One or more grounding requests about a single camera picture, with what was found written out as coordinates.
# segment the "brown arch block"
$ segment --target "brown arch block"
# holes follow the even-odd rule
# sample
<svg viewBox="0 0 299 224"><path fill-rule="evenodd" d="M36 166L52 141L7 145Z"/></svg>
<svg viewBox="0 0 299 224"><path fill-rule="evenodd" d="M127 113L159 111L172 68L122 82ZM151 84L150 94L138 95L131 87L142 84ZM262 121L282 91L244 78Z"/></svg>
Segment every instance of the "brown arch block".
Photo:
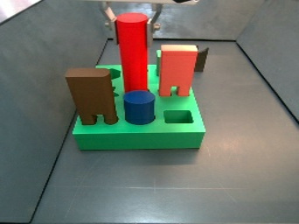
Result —
<svg viewBox="0 0 299 224"><path fill-rule="evenodd" d="M82 124L95 124L98 115L104 116L107 124L116 123L118 112L110 70L72 68L66 74L66 79Z"/></svg>

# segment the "square hole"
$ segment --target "square hole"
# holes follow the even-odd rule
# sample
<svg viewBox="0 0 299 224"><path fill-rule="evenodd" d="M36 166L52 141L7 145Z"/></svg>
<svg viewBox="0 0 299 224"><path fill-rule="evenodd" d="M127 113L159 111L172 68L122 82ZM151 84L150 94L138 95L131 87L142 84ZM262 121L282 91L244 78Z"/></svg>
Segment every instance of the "square hole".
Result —
<svg viewBox="0 0 299 224"><path fill-rule="evenodd" d="M166 110L163 118L166 123L192 123L192 112L190 110Z"/></svg>

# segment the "blue cylinder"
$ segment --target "blue cylinder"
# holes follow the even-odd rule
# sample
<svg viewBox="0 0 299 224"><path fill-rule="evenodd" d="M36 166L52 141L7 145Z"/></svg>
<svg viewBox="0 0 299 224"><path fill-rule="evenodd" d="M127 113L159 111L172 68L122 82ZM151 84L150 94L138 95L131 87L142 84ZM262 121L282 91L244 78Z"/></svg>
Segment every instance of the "blue cylinder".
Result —
<svg viewBox="0 0 299 224"><path fill-rule="evenodd" d="M126 120L138 125L155 120L155 95L144 90L136 90L124 95Z"/></svg>

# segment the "red cylinder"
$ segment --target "red cylinder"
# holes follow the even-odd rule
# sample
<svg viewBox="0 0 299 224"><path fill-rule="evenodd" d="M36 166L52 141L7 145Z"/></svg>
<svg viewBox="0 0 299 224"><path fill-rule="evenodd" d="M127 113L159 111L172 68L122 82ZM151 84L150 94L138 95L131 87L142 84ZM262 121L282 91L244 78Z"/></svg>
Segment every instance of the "red cylinder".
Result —
<svg viewBox="0 0 299 224"><path fill-rule="evenodd" d="M147 88L147 15L124 13L116 17L116 32L126 93Z"/></svg>

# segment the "green platform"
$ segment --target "green platform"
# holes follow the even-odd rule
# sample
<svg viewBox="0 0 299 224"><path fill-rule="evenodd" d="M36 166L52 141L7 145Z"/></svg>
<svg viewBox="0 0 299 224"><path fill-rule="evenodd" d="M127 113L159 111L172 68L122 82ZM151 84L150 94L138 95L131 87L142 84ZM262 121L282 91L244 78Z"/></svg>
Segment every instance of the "green platform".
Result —
<svg viewBox="0 0 299 224"><path fill-rule="evenodd" d="M98 66L115 68L120 65ZM132 149L190 149L200 148L206 133L202 114L191 91L191 96L171 97L158 94L159 77L156 66L148 66L148 87L155 94L155 120L147 125L134 125L126 121L123 74L112 80L116 87L116 113L119 121L114 125L103 122L102 115L95 125L82 125L78 118L72 135L82 150L132 150Z"/></svg>

